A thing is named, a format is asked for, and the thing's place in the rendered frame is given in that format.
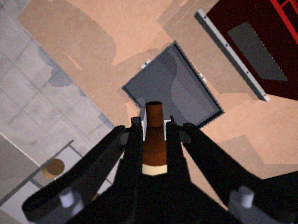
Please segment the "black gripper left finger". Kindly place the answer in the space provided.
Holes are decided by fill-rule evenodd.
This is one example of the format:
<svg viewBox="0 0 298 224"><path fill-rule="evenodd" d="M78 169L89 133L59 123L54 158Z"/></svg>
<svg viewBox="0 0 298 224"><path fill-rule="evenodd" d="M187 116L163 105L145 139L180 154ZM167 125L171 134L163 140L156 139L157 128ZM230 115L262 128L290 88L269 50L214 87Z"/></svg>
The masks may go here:
<svg viewBox="0 0 298 224"><path fill-rule="evenodd" d="M65 224L87 206L120 158L104 208L104 224L134 224L138 173L142 173L146 106L118 125L65 174L28 197L22 211L29 224Z"/></svg>

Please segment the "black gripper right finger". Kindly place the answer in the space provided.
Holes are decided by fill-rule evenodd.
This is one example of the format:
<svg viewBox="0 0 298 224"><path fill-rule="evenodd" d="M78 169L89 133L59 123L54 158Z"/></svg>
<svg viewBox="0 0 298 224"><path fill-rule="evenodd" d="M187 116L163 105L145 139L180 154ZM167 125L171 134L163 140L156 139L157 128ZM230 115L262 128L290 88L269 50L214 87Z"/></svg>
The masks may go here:
<svg viewBox="0 0 298 224"><path fill-rule="evenodd" d="M192 123L177 125L162 105L168 224L199 224L200 209L181 142L216 195L243 224L293 224L298 203L247 171Z"/></svg>

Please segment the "dark red crate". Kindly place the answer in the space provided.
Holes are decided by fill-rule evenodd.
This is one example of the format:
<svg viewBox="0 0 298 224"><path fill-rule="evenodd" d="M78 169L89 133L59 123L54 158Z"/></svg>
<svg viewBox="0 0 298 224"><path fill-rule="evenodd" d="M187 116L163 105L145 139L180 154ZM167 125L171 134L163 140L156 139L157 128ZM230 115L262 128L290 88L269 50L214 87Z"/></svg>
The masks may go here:
<svg viewBox="0 0 298 224"><path fill-rule="evenodd" d="M298 101L298 0L219 0L206 16L266 94Z"/></svg>

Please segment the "brown glass bottle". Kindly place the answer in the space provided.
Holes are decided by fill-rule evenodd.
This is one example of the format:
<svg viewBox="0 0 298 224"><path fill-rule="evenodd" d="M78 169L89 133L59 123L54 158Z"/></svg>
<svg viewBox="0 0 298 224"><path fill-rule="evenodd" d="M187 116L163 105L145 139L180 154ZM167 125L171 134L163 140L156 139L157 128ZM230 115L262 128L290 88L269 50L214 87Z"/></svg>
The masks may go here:
<svg viewBox="0 0 298 224"><path fill-rule="evenodd" d="M164 139L162 102L146 103L147 128L143 141L142 173L167 173L166 140Z"/></svg>

